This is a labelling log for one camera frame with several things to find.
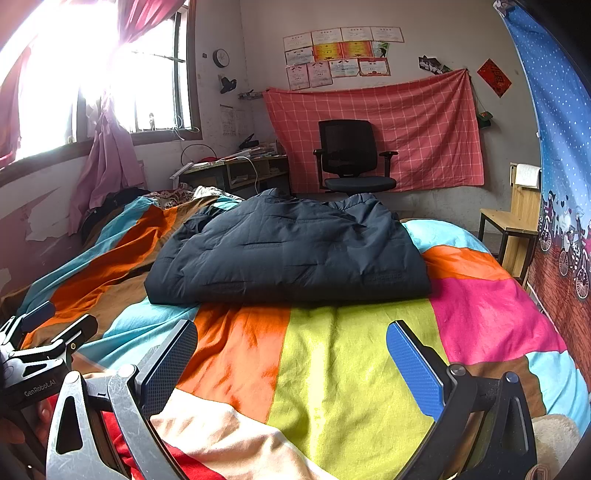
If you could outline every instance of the screw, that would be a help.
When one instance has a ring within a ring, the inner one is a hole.
[[[518,383],[519,382],[519,376],[513,372],[507,372],[505,374],[505,378],[509,383]]]
[[[460,364],[450,365],[449,370],[454,377],[463,377],[466,375],[466,368]]]

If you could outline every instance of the wooden chair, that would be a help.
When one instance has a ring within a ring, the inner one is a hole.
[[[523,187],[515,183],[517,164],[511,164],[511,211],[480,210],[480,229],[478,240],[482,242],[486,222],[501,232],[501,249],[498,262],[523,285],[527,269],[534,256],[535,242],[538,238],[538,218],[540,215],[540,190]]]

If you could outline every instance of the certificate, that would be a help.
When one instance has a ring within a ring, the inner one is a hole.
[[[364,59],[359,61],[362,77],[389,77],[390,65],[388,59]]]
[[[344,41],[341,45],[344,59],[371,58],[374,56],[370,41]]]
[[[378,58],[386,58],[388,56],[388,50],[390,48],[390,43],[387,41],[373,41],[371,42],[371,48],[373,51],[372,57]]]
[[[297,50],[298,48],[306,48],[312,46],[312,33],[300,33],[299,35],[292,35],[291,37],[284,37],[283,46],[285,51]]]
[[[285,60],[288,65],[303,65],[314,61],[312,47],[299,48],[285,52]]]
[[[343,33],[343,41],[371,41],[374,39],[371,27],[343,27],[341,32]]]
[[[333,78],[356,77],[359,74],[359,61],[354,60],[332,60],[330,62],[330,73]]]
[[[316,30],[312,32],[312,41],[314,42],[314,45],[323,45],[325,43],[338,43],[343,41],[343,34],[340,32],[340,28]]]
[[[302,90],[310,88],[310,78],[306,65],[287,67],[287,79],[290,83],[290,90]]]
[[[399,27],[371,27],[371,31],[376,41],[404,42],[402,30]]]
[[[326,61],[342,59],[343,52],[340,43],[325,43],[323,45],[314,45],[315,61]]]
[[[332,75],[330,73],[330,64],[327,61],[318,61],[308,64],[308,77],[311,87],[322,87],[332,85]]]

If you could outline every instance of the blue gripper pad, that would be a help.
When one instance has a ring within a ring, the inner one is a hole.
[[[437,421],[444,407],[443,384],[397,322],[388,326],[386,346],[421,412]]]

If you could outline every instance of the white wall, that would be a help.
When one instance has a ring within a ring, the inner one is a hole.
[[[169,177],[177,171],[182,149],[205,143],[219,156],[234,153],[244,140],[223,135],[220,118],[222,103],[246,112],[246,128],[252,131],[250,104],[238,100],[248,91],[242,21],[238,0],[199,0],[196,25],[197,80],[203,141],[174,141],[135,147],[138,161],[144,165],[149,190],[171,187]],[[212,53],[224,48],[230,66],[223,74],[238,80],[238,88],[224,95],[212,60]],[[186,151],[184,161],[199,161],[211,156],[205,147]],[[0,188],[0,296],[33,282],[73,258],[80,251],[78,237],[68,237],[68,212],[86,157],[75,158],[45,168]]]
[[[380,197],[404,215],[452,221],[478,228],[482,207],[508,209],[511,202],[509,163],[540,164],[537,126],[524,72],[492,0],[241,0],[246,65],[251,88],[288,89],[282,38],[333,27],[397,26],[405,43],[390,46],[392,77],[335,79],[324,89],[346,89],[400,83],[431,75],[418,68],[418,57],[437,57],[453,69],[468,68],[476,92],[494,125],[482,131],[485,187],[457,187]],[[492,60],[513,85],[499,99],[477,74]],[[251,102],[261,141],[274,138],[263,100]]]

